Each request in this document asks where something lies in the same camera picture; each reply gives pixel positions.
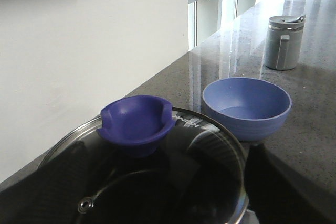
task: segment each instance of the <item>canister handle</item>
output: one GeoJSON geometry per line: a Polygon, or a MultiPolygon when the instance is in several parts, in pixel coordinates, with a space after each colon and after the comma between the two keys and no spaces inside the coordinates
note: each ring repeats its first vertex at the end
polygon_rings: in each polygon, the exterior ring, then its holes
{"type": "Polygon", "coordinates": [[[288,46],[289,46],[289,35],[281,35],[280,47],[276,65],[276,69],[278,70],[283,70],[285,68],[288,46]]]}

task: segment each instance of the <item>kitchen counter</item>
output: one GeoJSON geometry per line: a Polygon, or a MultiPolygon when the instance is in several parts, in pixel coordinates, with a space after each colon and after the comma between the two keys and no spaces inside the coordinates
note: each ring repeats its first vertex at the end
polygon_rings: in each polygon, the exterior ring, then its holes
{"type": "MultiPolygon", "coordinates": [[[[253,77],[275,83],[292,97],[284,126],[265,146],[288,165],[336,194],[336,0],[265,0],[213,34],[129,95],[152,94],[203,113],[202,91],[215,80],[253,77]],[[263,53],[268,18],[307,14],[299,62],[268,69],[263,53]]],[[[243,143],[248,149],[249,143],[243,143]]],[[[32,162],[0,190],[38,166],[32,162]]]]}

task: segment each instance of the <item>dark blue bowl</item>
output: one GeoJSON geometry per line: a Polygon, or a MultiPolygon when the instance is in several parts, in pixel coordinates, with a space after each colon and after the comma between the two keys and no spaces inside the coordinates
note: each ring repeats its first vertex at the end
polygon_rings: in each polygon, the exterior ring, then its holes
{"type": "Polygon", "coordinates": [[[285,122],[292,106],[289,94],[268,81],[227,78],[203,91],[206,114],[240,141],[262,140],[285,122]]]}
{"type": "Polygon", "coordinates": [[[172,104],[152,95],[136,95],[107,105],[100,112],[98,134],[133,157],[152,154],[175,125],[172,104]]]}

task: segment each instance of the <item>light blue bowl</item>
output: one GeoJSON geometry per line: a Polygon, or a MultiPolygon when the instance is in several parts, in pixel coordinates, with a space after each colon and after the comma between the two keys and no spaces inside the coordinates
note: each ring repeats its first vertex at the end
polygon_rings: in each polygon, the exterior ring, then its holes
{"type": "Polygon", "coordinates": [[[289,94],[268,81],[234,77],[210,83],[203,91],[205,113],[240,141],[262,140],[285,122],[289,94]]]}

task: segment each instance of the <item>gray canister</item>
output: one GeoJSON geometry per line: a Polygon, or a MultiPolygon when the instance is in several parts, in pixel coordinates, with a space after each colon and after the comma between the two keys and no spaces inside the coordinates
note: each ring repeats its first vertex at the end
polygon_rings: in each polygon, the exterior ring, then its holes
{"type": "Polygon", "coordinates": [[[276,70],[296,67],[303,34],[305,18],[291,23],[293,16],[269,18],[265,43],[264,65],[276,70]]]}

